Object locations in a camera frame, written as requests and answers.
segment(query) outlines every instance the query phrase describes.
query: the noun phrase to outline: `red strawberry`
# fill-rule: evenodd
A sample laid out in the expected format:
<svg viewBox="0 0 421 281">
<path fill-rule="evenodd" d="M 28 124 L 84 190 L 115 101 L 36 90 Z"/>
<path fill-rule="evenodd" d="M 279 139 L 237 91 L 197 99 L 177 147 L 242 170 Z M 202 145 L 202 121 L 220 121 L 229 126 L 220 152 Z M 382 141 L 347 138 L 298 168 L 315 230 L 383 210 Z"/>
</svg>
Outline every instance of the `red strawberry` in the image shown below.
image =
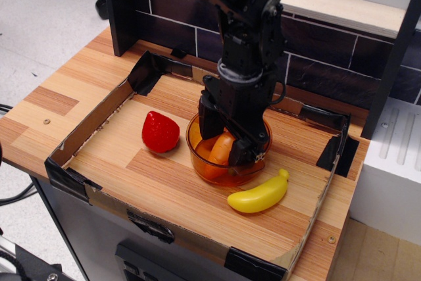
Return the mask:
<svg viewBox="0 0 421 281">
<path fill-rule="evenodd" d="M 180 138 L 180 127 L 173 120 L 158 112 L 146 115 L 142 129 L 144 144 L 152 151 L 165 153 L 173 149 Z"/>
</svg>

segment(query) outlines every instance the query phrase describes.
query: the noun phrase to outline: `black device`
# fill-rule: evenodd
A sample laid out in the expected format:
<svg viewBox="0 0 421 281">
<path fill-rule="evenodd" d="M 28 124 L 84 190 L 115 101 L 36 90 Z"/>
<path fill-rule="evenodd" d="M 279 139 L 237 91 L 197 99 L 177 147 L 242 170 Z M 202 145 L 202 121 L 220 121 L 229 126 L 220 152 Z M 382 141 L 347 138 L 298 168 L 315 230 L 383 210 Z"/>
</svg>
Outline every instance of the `black device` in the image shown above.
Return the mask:
<svg viewBox="0 0 421 281">
<path fill-rule="evenodd" d="M 235 137 L 229 165 L 263 158 L 270 136 L 263 121 L 266 108 L 285 95 L 276 60 L 284 52 L 281 0 L 207 0 L 218 9 L 224 50 L 219 78 L 205 76 L 199 102 L 199 125 L 207 140 L 227 128 Z M 276 82 L 281 97 L 272 101 Z"/>
</svg>

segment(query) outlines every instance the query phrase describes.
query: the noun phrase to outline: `orange bowl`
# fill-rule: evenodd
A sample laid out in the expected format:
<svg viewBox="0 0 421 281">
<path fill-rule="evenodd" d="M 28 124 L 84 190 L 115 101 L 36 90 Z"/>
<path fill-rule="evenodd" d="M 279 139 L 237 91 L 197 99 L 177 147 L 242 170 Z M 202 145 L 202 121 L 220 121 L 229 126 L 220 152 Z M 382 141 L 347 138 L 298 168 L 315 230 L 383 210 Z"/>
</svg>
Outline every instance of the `orange bowl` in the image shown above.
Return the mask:
<svg viewBox="0 0 421 281">
<path fill-rule="evenodd" d="M 264 121 L 264 125 L 269 134 L 269 142 L 265 147 L 265 153 L 267 153 L 272 144 L 272 131 L 266 121 Z M 240 186 L 258 176 L 264 168 L 264 160 L 243 166 L 226 166 L 210 162 L 208 159 L 218 138 L 219 136 L 216 136 L 209 140 L 203 140 L 199 129 L 199 115 L 195 115 L 191 119 L 187 127 L 186 140 L 193 167 L 202 179 L 220 186 Z"/>
</svg>

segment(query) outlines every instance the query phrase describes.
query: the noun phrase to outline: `banana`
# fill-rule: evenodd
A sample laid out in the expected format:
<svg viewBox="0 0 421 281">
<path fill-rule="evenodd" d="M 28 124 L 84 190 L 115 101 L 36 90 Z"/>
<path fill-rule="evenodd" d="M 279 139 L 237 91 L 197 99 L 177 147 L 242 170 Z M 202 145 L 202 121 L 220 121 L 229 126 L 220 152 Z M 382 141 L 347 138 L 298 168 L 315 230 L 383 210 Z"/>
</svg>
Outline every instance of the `banana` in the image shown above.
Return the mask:
<svg viewBox="0 0 421 281">
<path fill-rule="evenodd" d="M 289 172 L 280 169 L 277 176 L 261 185 L 228 196 L 230 207 L 243 213 L 255 213 L 268 209 L 284 197 L 288 189 Z"/>
</svg>

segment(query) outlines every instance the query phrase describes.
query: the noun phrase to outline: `brick pattern backdrop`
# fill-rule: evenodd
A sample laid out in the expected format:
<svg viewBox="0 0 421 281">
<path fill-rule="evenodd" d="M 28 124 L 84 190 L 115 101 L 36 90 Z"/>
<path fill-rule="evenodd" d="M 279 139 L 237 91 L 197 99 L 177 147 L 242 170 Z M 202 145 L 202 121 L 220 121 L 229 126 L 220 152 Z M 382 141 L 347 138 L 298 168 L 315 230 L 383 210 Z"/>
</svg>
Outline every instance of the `brick pattern backdrop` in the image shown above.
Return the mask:
<svg viewBox="0 0 421 281">
<path fill-rule="evenodd" d="M 140 39 L 214 62 L 220 58 L 216 9 L 210 3 L 136 0 L 135 7 Z M 394 39 L 286 12 L 282 30 L 288 43 L 278 64 L 289 86 L 370 108 Z M 417 38 L 421 46 L 421 34 Z M 409 50 L 392 91 L 392 96 L 413 103 L 421 102 L 418 52 Z"/>
<path fill-rule="evenodd" d="M 414 32 L 412 41 L 399 69 L 390 97 L 421 105 L 421 31 Z"/>
</svg>

